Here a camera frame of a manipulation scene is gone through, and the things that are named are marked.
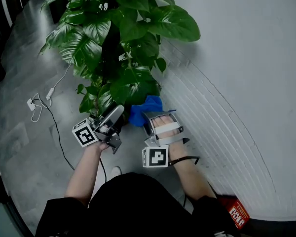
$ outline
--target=red box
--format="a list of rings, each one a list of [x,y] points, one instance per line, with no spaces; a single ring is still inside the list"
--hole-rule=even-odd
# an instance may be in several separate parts
[[[237,229],[243,228],[250,217],[239,199],[230,196],[218,196],[217,199],[230,213]]]

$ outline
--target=pothos plant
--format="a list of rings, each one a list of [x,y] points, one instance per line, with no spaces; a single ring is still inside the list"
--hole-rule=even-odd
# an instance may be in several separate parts
[[[42,7],[55,0],[46,0]],[[47,48],[58,48],[74,65],[74,75],[90,80],[78,85],[84,94],[79,110],[102,114],[116,104],[130,110],[147,95],[159,95],[151,69],[166,69],[159,57],[161,37],[196,41],[195,20],[174,0],[68,0],[59,26],[46,38]]]

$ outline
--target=blue cloth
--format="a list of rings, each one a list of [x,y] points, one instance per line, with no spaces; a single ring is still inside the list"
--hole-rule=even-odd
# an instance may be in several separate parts
[[[158,96],[148,95],[142,105],[132,105],[129,122],[135,126],[144,126],[146,123],[142,112],[161,112],[162,101]]]

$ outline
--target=black shirt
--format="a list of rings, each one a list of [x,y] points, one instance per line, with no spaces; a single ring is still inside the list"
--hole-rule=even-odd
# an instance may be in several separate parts
[[[75,198],[49,200],[36,236],[239,236],[217,199],[192,203],[190,214],[155,179],[129,173],[102,185],[89,208]]]

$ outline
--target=floor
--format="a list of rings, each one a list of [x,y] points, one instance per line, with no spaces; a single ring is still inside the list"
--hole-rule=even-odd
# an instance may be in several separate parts
[[[29,0],[18,15],[2,55],[6,77],[0,83],[0,171],[8,193],[33,233],[47,200],[64,195],[73,173],[62,156],[51,114],[44,109],[39,121],[34,123],[26,104],[38,92],[45,99],[68,66],[57,50],[38,55],[46,36],[56,27],[49,9],[40,12],[43,1]],[[78,111],[82,97],[75,89],[79,83],[88,85],[87,81],[74,77],[70,68],[55,89],[51,107],[62,146],[73,166],[79,162],[83,149],[71,130],[86,117]],[[123,173],[146,173],[182,202],[183,191],[173,169],[142,168],[141,150],[145,139],[142,128],[129,124],[123,127],[120,136],[123,143],[118,152],[113,155],[111,149],[107,149],[102,154],[108,176],[117,165]],[[99,167],[94,192],[103,182],[104,173]]]

